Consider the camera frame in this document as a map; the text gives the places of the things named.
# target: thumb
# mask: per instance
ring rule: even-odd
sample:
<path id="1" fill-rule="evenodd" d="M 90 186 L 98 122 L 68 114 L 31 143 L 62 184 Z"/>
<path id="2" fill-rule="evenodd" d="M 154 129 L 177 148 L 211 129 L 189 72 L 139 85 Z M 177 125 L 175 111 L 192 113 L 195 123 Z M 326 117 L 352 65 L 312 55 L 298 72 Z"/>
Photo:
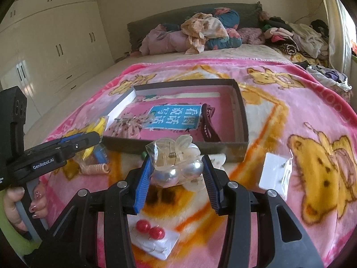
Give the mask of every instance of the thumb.
<path id="1" fill-rule="evenodd" d="M 22 187 L 8 188 L 4 195 L 4 211 L 6 217 L 16 228 L 27 231 L 27 228 L 20 218 L 19 213 L 17 212 L 15 202 L 20 201 L 24 196 L 25 190 Z"/>

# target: blanket with cartoon bear print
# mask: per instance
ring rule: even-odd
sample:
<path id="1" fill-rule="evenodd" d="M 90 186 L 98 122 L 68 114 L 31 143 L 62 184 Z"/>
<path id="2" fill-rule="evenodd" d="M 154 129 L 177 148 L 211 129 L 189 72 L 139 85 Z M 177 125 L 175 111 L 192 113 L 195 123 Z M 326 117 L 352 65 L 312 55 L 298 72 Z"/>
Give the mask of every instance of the blanket with cartoon bear print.
<path id="1" fill-rule="evenodd" d="M 78 108 L 48 140 L 81 131 L 133 85 L 202 78 L 234 78 L 244 100 L 249 147 L 242 163 L 225 166 L 231 180 L 259 191 L 266 152 L 285 157 L 293 154 L 287 203 L 328 266 L 357 224 L 357 115 L 341 97 L 290 62 L 200 59 L 132 65 Z M 135 155 L 109 155 L 108 175 L 83 176 L 78 167 L 68 164 L 42 178 L 47 186 L 50 225 L 76 191 L 105 189 L 141 164 Z M 139 268 L 217 267 L 226 218 L 214 213 L 206 190 L 193 193 L 182 186 L 152 186 L 142 214 L 181 235 L 166 261 L 133 247 Z M 99 266 L 104 267 L 102 220 L 98 257 Z M 254 226 L 250 267 L 256 265 L 256 233 Z"/>

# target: open box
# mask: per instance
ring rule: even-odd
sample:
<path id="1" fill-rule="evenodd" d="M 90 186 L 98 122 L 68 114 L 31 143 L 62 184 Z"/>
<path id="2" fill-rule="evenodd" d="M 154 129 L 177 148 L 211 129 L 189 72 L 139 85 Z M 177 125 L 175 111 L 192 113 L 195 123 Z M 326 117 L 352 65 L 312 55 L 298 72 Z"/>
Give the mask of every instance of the open box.
<path id="1" fill-rule="evenodd" d="M 221 142 L 204 141 L 201 126 L 203 104 L 215 108 L 211 123 Z M 187 120 L 185 114 L 192 114 L 192 109 L 196 110 L 198 118 Z M 112 137 L 112 124 L 126 113 L 136 116 L 152 113 L 155 120 L 140 130 L 140 139 Z M 224 153 L 227 162 L 243 161 L 248 147 L 245 108 L 237 82 L 233 79 L 183 80 L 134 86 L 101 115 L 109 117 L 103 143 L 112 151 L 142 154 L 146 151 L 145 146 L 156 139 L 169 137 L 175 140 L 183 134 L 193 137 L 193 143 L 201 154 Z"/>

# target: red bead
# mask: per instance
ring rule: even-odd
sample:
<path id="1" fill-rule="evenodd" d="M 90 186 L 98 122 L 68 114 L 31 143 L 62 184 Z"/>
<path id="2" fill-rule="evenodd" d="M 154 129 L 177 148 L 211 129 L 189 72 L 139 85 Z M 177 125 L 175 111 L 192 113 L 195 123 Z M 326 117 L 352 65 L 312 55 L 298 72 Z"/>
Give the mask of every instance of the red bead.
<path id="1" fill-rule="evenodd" d="M 152 227 L 149 235 L 154 240 L 161 240 L 165 237 L 165 230 L 159 226 Z"/>
<path id="2" fill-rule="evenodd" d="M 136 222 L 135 227 L 139 232 L 142 232 L 143 234 L 147 234 L 151 229 L 150 222 L 147 220 L 138 220 Z"/>

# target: wire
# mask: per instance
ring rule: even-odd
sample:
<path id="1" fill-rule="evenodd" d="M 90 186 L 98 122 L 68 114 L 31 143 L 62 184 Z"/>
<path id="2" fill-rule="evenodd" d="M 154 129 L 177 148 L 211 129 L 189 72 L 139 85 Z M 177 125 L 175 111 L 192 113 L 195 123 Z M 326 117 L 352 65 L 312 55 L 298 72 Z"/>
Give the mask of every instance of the wire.
<path id="1" fill-rule="evenodd" d="M 310 14 L 304 16 L 304 17 L 299 18 L 298 20 L 296 20 L 296 21 L 294 22 L 294 24 L 296 24 L 296 22 L 298 22 L 299 20 L 301 20 L 301 19 L 303 19 L 303 18 L 311 18 L 312 16 L 316 15 L 315 12 L 320 9 L 320 7 L 321 7 L 321 5 L 322 5 L 323 2 L 324 2 L 324 0 L 321 1 L 320 5 L 318 5 L 318 7 L 317 7 L 314 11 L 312 11 L 312 13 L 310 13 Z"/>

